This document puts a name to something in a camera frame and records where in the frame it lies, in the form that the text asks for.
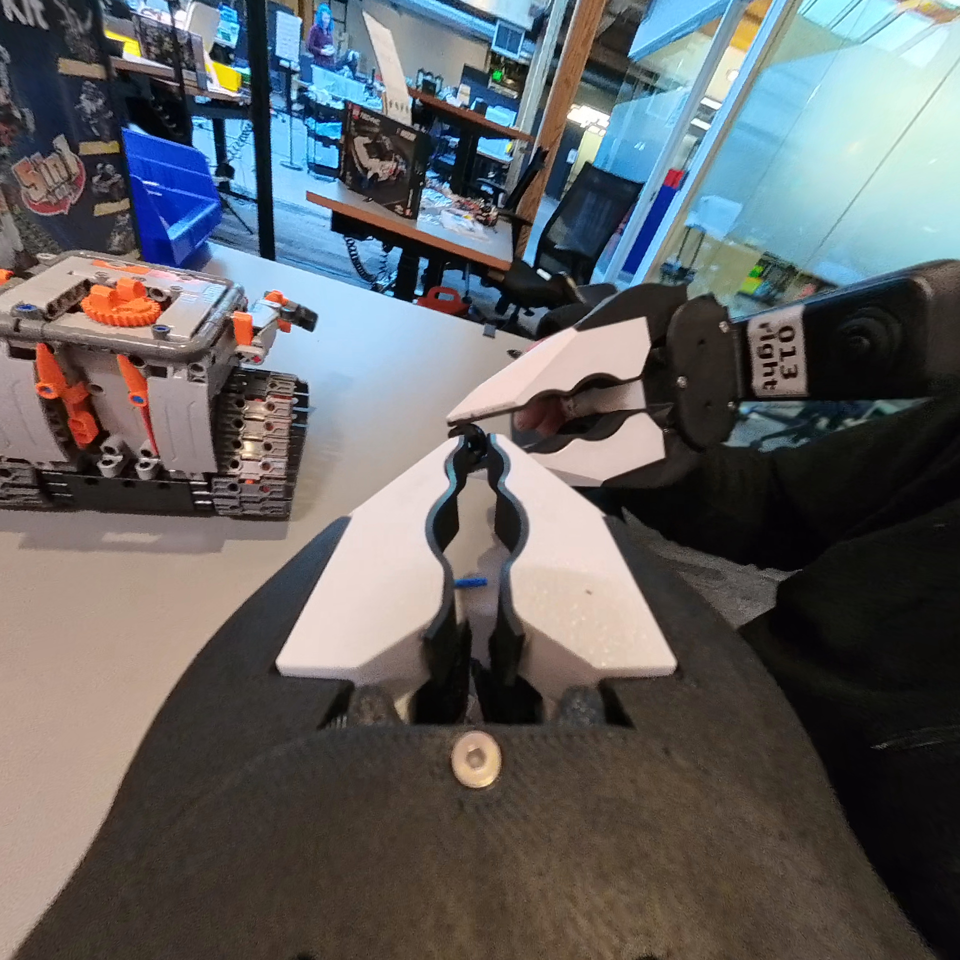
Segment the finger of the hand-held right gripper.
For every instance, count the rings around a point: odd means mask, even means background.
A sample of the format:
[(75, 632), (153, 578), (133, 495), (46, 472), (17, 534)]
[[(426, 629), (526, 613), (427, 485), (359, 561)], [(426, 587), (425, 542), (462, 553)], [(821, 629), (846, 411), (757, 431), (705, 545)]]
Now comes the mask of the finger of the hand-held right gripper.
[(573, 435), (542, 439), (526, 450), (573, 487), (625, 486), (622, 478), (661, 460), (661, 427), (647, 409), (641, 380), (591, 386), (574, 395)]
[(585, 320), (536, 342), (474, 388), (446, 417), (450, 427), (514, 413), (543, 398), (568, 398), (590, 386), (638, 381), (651, 350), (647, 318), (587, 326)]

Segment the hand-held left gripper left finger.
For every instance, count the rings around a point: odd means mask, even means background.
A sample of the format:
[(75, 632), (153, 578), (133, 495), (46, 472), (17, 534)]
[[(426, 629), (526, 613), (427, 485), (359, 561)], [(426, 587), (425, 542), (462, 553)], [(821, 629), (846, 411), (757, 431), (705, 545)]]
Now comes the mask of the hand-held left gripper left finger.
[(459, 531), (448, 438), (351, 511), (277, 655), (286, 677), (377, 687), (418, 722), (458, 722), (470, 695), (470, 631), (445, 555)]

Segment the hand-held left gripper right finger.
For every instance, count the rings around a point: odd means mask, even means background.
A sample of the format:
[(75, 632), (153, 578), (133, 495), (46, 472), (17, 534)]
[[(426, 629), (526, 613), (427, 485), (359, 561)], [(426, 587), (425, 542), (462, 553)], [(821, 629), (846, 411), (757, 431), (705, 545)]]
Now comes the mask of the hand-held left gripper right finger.
[(673, 674), (678, 661), (613, 518), (509, 438), (487, 436), (493, 533), (507, 551), (488, 639), (491, 674), (558, 701), (573, 687)]

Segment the black round toy piece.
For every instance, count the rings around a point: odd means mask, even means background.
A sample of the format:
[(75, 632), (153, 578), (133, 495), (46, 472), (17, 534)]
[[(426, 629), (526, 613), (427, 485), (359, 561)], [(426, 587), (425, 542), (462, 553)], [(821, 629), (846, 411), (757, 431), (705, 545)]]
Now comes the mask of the black round toy piece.
[(451, 453), (450, 471), (456, 482), (462, 486), (471, 473), (484, 466), (489, 446), (488, 437), (476, 423), (464, 422), (451, 426), (448, 438), (457, 442)]

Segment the person's right forearm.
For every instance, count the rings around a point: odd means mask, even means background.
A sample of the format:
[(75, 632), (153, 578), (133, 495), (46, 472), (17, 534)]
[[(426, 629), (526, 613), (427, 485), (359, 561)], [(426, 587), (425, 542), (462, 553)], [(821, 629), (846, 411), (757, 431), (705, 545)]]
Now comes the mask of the person's right forearm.
[(721, 445), (669, 486), (594, 500), (667, 540), (742, 566), (798, 570), (828, 548), (958, 499), (958, 393), (794, 448)]

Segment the person's right hand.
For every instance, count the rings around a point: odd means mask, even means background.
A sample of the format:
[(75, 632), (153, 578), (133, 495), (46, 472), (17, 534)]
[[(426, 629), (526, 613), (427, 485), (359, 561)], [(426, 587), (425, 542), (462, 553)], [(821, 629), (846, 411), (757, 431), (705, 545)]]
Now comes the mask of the person's right hand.
[(550, 395), (532, 400), (510, 415), (511, 438), (522, 446), (559, 435), (568, 438), (573, 428), (576, 402), (573, 396)]

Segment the black office chair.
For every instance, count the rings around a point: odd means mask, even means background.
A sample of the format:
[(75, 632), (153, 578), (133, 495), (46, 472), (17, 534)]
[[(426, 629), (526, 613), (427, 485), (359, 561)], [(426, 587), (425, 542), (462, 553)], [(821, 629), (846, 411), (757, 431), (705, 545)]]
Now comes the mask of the black office chair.
[(484, 282), (499, 293), (497, 330), (526, 335), (521, 314), (594, 306), (604, 293), (591, 280), (606, 246), (642, 195), (643, 184), (585, 162), (543, 227), (527, 262), (516, 248), (505, 269), (490, 269)]

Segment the wooden desk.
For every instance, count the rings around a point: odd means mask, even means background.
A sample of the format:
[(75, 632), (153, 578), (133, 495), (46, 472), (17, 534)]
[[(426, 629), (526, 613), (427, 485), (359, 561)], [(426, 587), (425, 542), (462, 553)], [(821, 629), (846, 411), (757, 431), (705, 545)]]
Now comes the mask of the wooden desk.
[(331, 213), (331, 227), (360, 241), (374, 239), (399, 251), (393, 296), (411, 303), (417, 294), (426, 262), (427, 278), (438, 282), (445, 265), (468, 266), (476, 275), (487, 271), (504, 273), (514, 259), (512, 229), (508, 222), (478, 226), (472, 231), (453, 229), (450, 214), (432, 216), (421, 212), (405, 219), (387, 208), (331, 181), (306, 193), (306, 200)]
[(512, 126), (498, 124), (485, 114), (450, 104), (412, 86), (408, 86), (407, 91), (415, 103), (438, 118), (438, 123), (457, 131), (459, 141), (450, 179), (450, 186), (456, 194), (466, 195), (469, 192), (480, 139), (518, 140), (527, 145), (535, 142), (534, 135)]

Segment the grey orange tracked toy robot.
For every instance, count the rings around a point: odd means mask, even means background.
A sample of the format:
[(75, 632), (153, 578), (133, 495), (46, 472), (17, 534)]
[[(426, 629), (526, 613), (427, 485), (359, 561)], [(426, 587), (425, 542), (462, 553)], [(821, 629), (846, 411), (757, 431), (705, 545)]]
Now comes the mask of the grey orange tracked toy robot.
[(4, 510), (286, 520), (308, 387), (266, 360), (317, 314), (89, 250), (2, 270)]

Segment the black printed box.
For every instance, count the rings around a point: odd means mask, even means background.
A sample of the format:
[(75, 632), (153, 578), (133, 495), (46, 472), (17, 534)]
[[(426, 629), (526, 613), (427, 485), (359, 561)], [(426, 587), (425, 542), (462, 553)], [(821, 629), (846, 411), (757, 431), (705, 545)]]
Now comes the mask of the black printed box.
[(428, 133), (359, 103), (345, 103), (338, 180), (346, 189), (417, 220), (432, 154)]

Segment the leaning wooden panel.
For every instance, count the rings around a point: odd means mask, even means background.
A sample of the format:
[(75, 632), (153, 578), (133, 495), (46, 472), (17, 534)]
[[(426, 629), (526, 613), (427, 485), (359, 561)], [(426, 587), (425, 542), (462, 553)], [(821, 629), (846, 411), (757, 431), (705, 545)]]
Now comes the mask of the leaning wooden panel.
[(412, 98), (392, 32), (366, 10), (362, 16), (372, 45), (383, 85), (383, 113), (391, 120), (411, 127)]

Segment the black pole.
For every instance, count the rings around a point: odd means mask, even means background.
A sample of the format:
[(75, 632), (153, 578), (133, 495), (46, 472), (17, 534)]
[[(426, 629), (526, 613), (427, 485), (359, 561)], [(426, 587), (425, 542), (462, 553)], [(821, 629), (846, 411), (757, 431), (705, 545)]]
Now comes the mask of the black pole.
[(271, 85), (268, 50), (268, 9), (265, 1), (246, 1), (249, 119), (253, 133), (259, 257), (277, 258), (274, 217)]

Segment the blue storage bin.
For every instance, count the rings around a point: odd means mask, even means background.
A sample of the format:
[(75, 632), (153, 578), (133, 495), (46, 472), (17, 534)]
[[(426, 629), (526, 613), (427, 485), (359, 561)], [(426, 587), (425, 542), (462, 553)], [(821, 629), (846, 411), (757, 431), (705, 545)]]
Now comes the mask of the blue storage bin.
[(131, 127), (123, 138), (141, 257), (181, 267), (222, 220), (208, 162), (193, 147)]

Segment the wooden post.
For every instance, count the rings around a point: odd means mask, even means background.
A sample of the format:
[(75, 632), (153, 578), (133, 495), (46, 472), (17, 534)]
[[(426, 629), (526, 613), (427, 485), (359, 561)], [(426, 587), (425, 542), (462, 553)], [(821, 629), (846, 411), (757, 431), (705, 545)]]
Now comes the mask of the wooden post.
[(518, 215), (523, 221), (515, 245), (518, 257), (522, 257), (525, 253), (532, 224), (544, 197), (546, 183), (559, 151), (568, 114), (590, 58), (596, 30), (606, 5), (606, 1), (578, 1), (573, 8), (558, 56), (557, 69), (534, 140), (534, 154), (542, 152), (543, 162), (534, 172), (517, 208)]

